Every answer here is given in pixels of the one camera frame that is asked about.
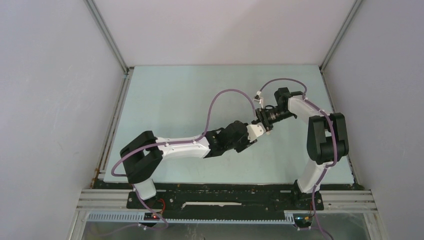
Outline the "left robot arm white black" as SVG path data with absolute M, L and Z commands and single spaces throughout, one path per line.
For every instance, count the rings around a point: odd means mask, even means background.
M 152 175 L 162 161 L 214 158 L 231 150 L 240 153 L 256 143 L 264 132 L 261 125 L 240 121 L 189 138 L 156 137 L 148 130 L 123 147 L 119 154 L 124 175 L 138 194 L 138 201 L 145 208 L 153 208 L 158 202 L 158 194 Z

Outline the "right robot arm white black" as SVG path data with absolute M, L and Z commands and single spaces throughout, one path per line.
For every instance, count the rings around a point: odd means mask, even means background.
M 302 175 L 294 183 L 291 204 L 304 209 L 311 202 L 311 196 L 319 191 L 321 182 L 329 169 L 349 153 L 349 140 L 345 116 L 340 113 L 326 113 L 307 99 L 301 91 L 291 92 L 279 88 L 274 93 L 276 105 L 260 106 L 255 110 L 254 125 L 261 124 L 266 132 L 274 124 L 290 117 L 307 124 L 306 151 L 309 161 Z

